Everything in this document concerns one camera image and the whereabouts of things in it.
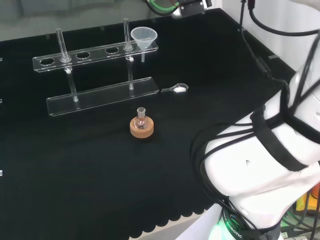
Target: test tube rack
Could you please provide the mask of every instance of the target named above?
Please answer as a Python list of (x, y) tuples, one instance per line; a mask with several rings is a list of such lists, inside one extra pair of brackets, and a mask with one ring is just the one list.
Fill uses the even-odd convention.
[[(60, 53), (34, 57), (33, 69), (36, 72), (47, 72), (64, 69), (71, 93), (48, 97), (46, 99), (48, 114), (59, 116), (85, 109), (91, 109), (125, 100), (156, 94), (158, 86), (152, 77), (133, 80), (133, 56), (147, 54), (158, 50), (156, 42), (143, 51), (137, 43), (130, 40), (129, 19), (124, 18), (125, 42), (90, 47), (67, 52), (62, 30), (56, 29)], [(91, 64), (100, 61), (125, 57), (127, 62), (128, 81), (104, 87), (77, 92), (73, 79), (73, 66)]]

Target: white powder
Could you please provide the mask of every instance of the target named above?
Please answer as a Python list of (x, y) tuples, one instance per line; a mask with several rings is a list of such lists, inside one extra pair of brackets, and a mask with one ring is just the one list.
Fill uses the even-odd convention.
[(175, 91), (176, 93), (183, 93), (183, 92), (187, 91), (187, 89), (182, 86), (177, 86), (173, 89), (173, 91)]

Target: black table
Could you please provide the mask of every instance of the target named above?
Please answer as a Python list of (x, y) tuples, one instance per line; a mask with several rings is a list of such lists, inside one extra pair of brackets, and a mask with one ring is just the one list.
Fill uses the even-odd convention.
[[(158, 93), (50, 117), (46, 98), (69, 93), (68, 81), (62, 69), (35, 72), (32, 58), (58, 53), (56, 36), (0, 43), (2, 239), (127, 240), (212, 204), (195, 181), (192, 137), (212, 124), (236, 122), (280, 85), (260, 75), (238, 24), (221, 9), (130, 23), (138, 26), (157, 31), (159, 50), (145, 63), (134, 62), (134, 79), (152, 76), (160, 89), (185, 83), (186, 94)], [(291, 68), (247, 38), (274, 77), (291, 79)], [(123, 25), (69, 31), (64, 39), (69, 51), (123, 42)], [(77, 90), (126, 81), (125, 61), (74, 67)], [(130, 134), (138, 107), (155, 122), (150, 139)]]

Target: funnel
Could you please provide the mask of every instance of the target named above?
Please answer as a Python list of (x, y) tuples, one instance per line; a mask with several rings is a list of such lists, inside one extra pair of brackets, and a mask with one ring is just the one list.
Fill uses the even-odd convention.
[(144, 62), (144, 51), (146, 51), (146, 49), (152, 44), (152, 42), (156, 40), (156, 38), (158, 37), (157, 32), (150, 27), (140, 26), (131, 31), (131, 37), (135, 40), (136, 44), (141, 49), (141, 62)]

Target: black cable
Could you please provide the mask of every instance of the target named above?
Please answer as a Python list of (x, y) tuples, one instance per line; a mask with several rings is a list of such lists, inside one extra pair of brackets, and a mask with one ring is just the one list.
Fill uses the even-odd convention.
[[(320, 232), (320, 226), (318, 226), (315, 230), (316, 230), (316, 233), (319, 233)], [(289, 231), (289, 232), (287, 232), (287, 234), (288, 234), (289, 238), (295, 238), (295, 237), (297, 237), (299, 235), (310, 233), (311, 231), (312, 230), (310, 230), (310, 229), (301, 230), (301, 231), (291, 231), (291, 232)]]
[(151, 4), (150, 4), (150, 2), (148, 0), (145, 0), (144, 2), (149, 7), (149, 9), (151, 9), (152, 12), (154, 12), (155, 14), (157, 14), (159, 16), (163, 16), (163, 17), (170, 16), (171, 14), (173, 14), (179, 8), (177, 6), (175, 9), (173, 9), (173, 10), (171, 10), (169, 12), (159, 12), (159, 11), (155, 10), (153, 6), (151, 6)]
[[(244, 6), (245, 6), (245, 3), (246, 3), (246, 0), (242, 0), (242, 7), (241, 7), (241, 18), (240, 18), (240, 32), (241, 32), (241, 36), (244, 40), (244, 42), (246, 43), (247, 45), (247, 48), (249, 49), (249, 52), (252, 56), (252, 58), (255, 60), (258, 68), (263, 72), (263, 73), (266, 73), (266, 75), (271, 78), (272, 80), (274, 81), (278, 81), (278, 82), (282, 82), (284, 84), (283, 88), (282, 88), (282, 92), (285, 92), (286, 94), (281, 94), (281, 97), (282, 96), (286, 96), (287, 100), (289, 99), (289, 94), (290, 94), (290, 89), (289, 89), (289, 85), (287, 82), (285, 82), (284, 80), (279, 80), (279, 79), (275, 79), (272, 77), (271, 75), (271, 70), (270, 68), (262, 61), (260, 61), (254, 54), (254, 52), (252, 51), (250, 45), (248, 44), (246, 38), (244, 37), (244, 33), (243, 33), (243, 28), (242, 28), (242, 24), (243, 24), (243, 17), (244, 17)], [(309, 96), (310, 94), (312, 93), (312, 91), (307, 91), (303, 96), (301, 96), (301, 93), (300, 95), (298, 95), (300, 101), (297, 103), (297, 105), (299, 105), (301, 102), (303, 102), (307, 96)], [(282, 117), (281, 117), (281, 113), (278, 113), (277, 115), (275, 115), (274, 117), (270, 118), (267, 120), (267, 124), (268, 126), (273, 129), (273, 128), (276, 128), (277, 126), (280, 126), (281, 124), (283, 123), (283, 120), (282, 120)], [(210, 126), (209, 128), (206, 128), (206, 129), (210, 129), (214, 126), (217, 126), (217, 124), (214, 124), (213, 126)], [(243, 125), (241, 125), (242, 127), (244, 126), (251, 126), (250, 123), (244, 123)], [(247, 229), (251, 229), (248, 225), (248, 223), (250, 223), (252, 225), (253, 228), (257, 229), (257, 227), (252, 223), (250, 222), (246, 216), (244, 216), (241, 212), (239, 212), (235, 206), (232, 204), (232, 202), (229, 201), (229, 199), (227, 197), (224, 197), (211, 183), (207, 173), (206, 173), (206, 170), (205, 170), (205, 160), (210, 156), (212, 155), (213, 153), (223, 149), (223, 148), (226, 148), (228, 146), (231, 146), (233, 144), (236, 144), (236, 143), (239, 143), (241, 141), (244, 141), (244, 140), (247, 140), (253, 136), (255, 136), (255, 133), (254, 133), (254, 130), (253, 128), (250, 128), (250, 129), (245, 129), (245, 130), (242, 130), (242, 131), (237, 131), (237, 132), (229, 132), (229, 133), (225, 133), (225, 134), (221, 134), (221, 135), (218, 135), (216, 136), (215, 139), (220, 139), (220, 138), (226, 138), (226, 137), (231, 137), (231, 136), (236, 136), (236, 135), (243, 135), (243, 134), (247, 134), (247, 135), (244, 135), (242, 137), (239, 137), (237, 139), (234, 139), (234, 140), (231, 140), (227, 143), (224, 143), (212, 150), (210, 150), (209, 152), (207, 152), (202, 158), (200, 158), (200, 161), (194, 161), (193, 159), (195, 159), (195, 155), (198, 153), (198, 151), (201, 149), (201, 147), (204, 146), (204, 144), (208, 144), (209, 141), (212, 141), (212, 140), (215, 140), (215, 139), (212, 139), (212, 138), (209, 138), (207, 137), (205, 140), (202, 141), (202, 143), (196, 148), (195, 151), (193, 151), (193, 146), (195, 144), (195, 140), (196, 138), (199, 137), (199, 135), (201, 133), (203, 133), (205, 131), (205, 129), (201, 130), (200, 132), (198, 132), (196, 134), (196, 136), (192, 139), (191, 141), (191, 145), (190, 145), (190, 150), (189, 150), (189, 156), (193, 162), (193, 168), (194, 170), (196, 171), (196, 176), (200, 176), (200, 179), (201, 179), (201, 182), (203, 184), (201, 184), (201, 187), (202, 186), (205, 186), (202, 188), (202, 190), (206, 193), (206, 195), (211, 199), (212, 196), (214, 196), (214, 200), (224, 209), (226, 210), (227, 212), (229, 213), (233, 213), (234, 215), (236, 215), (237, 217), (239, 217), (239, 219), (244, 223), (244, 225), (247, 227)]]
[[(294, 220), (296, 220), (297, 222), (300, 222), (300, 221), (301, 221), (301, 218), (296, 217), (294, 214), (291, 215), (291, 217), (292, 217)], [(312, 230), (312, 228), (313, 228), (312, 226), (310, 226), (310, 225), (308, 225), (308, 224), (306, 224), (306, 223), (304, 223), (304, 222), (301, 222), (301, 225), (305, 226), (307, 229), (310, 229), (310, 230)]]
[(246, 48), (248, 49), (251, 57), (253, 58), (255, 64), (257, 65), (258, 69), (262, 72), (264, 76), (267, 76), (269, 79), (272, 78), (271, 70), (267, 66), (267, 64), (263, 61), (262, 58), (256, 57), (254, 51), (250, 47), (249, 43), (247, 42), (247, 39), (244, 35), (244, 29), (243, 29), (243, 21), (244, 21), (244, 12), (245, 12), (245, 5), (246, 5), (247, 0), (241, 0), (241, 14), (240, 14), (240, 34), (241, 37), (245, 43)]
[(312, 229), (311, 236), (310, 236), (309, 240), (313, 240), (315, 237), (317, 223), (318, 223), (318, 217), (319, 217), (319, 210), (320, 210), (320, 185), (319, 185), (319, 193), (318, 193), (316, 209), (315, 209), (316, 213), (314, 216), (313, 229)]
[(302, 103), (317, 87), (320, 86), (320, 79), (315, 82), (306, 92), (305, 94), (301, 97), (300, 102)]
[(255, 5), (256, 5), (256, 0), (248, 0), (248, 9), (249, 9), (250, 17), (256, 25), (258, 25), (263, 30), (266, 30), (267, 32), (281, 35), (281, 36), (288, 36), (288, 37), (303, 37), (303, 36), (310, 36), (310, 35), (317, 34), (319, 31), (318, 29), (312, 30), (312, 31), (303, 31), (303, 32), (286, 32), (286, 31), (275, 30), (271, 27), (264, 25), (256, 18), (254, 14)]
[(305, 217), (307, 215), (307, 211), (308, 211), (308, 205), (309, 205), (309, 199), (310, 199), (310, 194), (311, 192), (308, 191), (307, 195), (306, 195), (306, 200), (305, 200), (305, 206), (304, 206), (304, 210), (303, 210), (303, 215), (301, 217), (300, 220), (297, 221), (297, 224), (293, 225), (293, 224), (288, 224), (287, 221), (285, 219), (282, 218), (282, 220), (288, 224), (288, 227), (283, 227), (283, 229), (287, 232), (289, 230), (294, 230), (294, 229), (298, 229), (298, 227), (304, 222)]
[(312, 46), (311, 46), (311, 49), (309, 51), (308, 57), (305, 61), (304, 68), (303, 68), (301, 78), (300, 78), (300, 82), (299, 82), (298, 88), (296, 90), (295, 98), (294, 98), (294, 101), (292, 104), (292, 111), (293, 111), (292, 113), (294, 113), (296, 111), (296, 109), (298, 107), (298, 103), (301, 100), (301, 93), (304, 89), (305, 82), (307, 80), (310, 66), (311, 66), (312, 60), (314, 59), (315, 52), (317, 50), (319, 41), (320, 41), (320, 31), (318, 31), (318, 35), (314, 39)]

